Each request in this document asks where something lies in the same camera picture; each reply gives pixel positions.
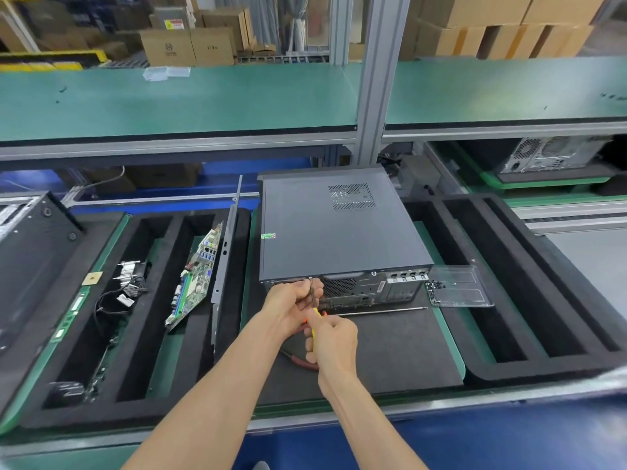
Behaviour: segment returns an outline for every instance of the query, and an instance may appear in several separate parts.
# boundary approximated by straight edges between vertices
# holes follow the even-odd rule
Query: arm
[[[322,284],[315,282],[317,297]],[[262,310],[222,359],[154,429],[123,467],[228,470],[239,451],[272,363],[310,306],[309,281],[272,287]]]
[[[423,469],[416,455],[357,378],[357,327],[338,316],[322,317],[312,309],[307,319],[315,341],[307,339],[307,360],[318,363],[318,384],[346,434],[361,470]]]

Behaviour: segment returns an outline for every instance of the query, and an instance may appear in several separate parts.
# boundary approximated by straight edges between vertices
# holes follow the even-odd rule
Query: person's left hand
[[[278,331],[282,339],[287,339],[303,324],[304,309],[318,306],[322,296],[322,282],[313,279],[313,290],[316,303],[312,305],[310,294],[310,282],[308,279],[290,284],[277,284],[273,286],[263,303],[260,313],[277,321]]]

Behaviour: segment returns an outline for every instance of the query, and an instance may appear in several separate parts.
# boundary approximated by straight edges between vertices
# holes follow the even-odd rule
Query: clear plastic tray
[[[476,266],[434,266],[425,287],[438,307],[494,306]]]

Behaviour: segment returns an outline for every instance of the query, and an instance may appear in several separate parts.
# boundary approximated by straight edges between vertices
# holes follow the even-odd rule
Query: green tabletop
[[[354,126],[361,65],[0,74],[0,141]]]
[[[627,117],[627,57],[399,62],[389,125]]]

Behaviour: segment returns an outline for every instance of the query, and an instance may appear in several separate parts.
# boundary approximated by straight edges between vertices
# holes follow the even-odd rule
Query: motherboard
[[[166,329],[171,332],[189,313],[207,297],[213,266],[222,233],[221,222],[202,238],[181,272],[181,282],[172,297],[172,313],[166,318]]]

